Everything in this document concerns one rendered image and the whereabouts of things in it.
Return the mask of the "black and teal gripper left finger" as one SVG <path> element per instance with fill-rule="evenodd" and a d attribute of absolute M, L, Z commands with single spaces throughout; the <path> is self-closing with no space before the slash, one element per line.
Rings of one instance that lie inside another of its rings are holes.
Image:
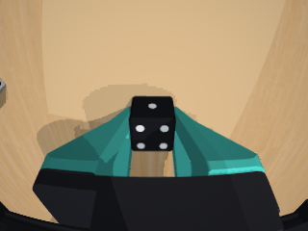
<path fill-rule="evenodd" d="M 47 153 L 40 169 L 130 177 L 130 109 L 127 107 L 110 121 Z"/>

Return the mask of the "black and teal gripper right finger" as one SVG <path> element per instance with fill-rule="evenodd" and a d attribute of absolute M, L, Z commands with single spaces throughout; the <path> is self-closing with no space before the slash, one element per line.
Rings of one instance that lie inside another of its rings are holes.
<path fill-rule="evenodd" d="M 263 171 L 258 154 L 194 121 L 174 107 L 174 177 Z"/>

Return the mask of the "beige flat mat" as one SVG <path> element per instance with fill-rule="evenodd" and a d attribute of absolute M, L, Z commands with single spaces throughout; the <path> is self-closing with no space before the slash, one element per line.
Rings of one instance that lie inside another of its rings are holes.
<path fill-rule="evenodd" d="M 48 114 L 106 123 L 134 96 L 229 139 L 285 0 L 42 0 Z"/>

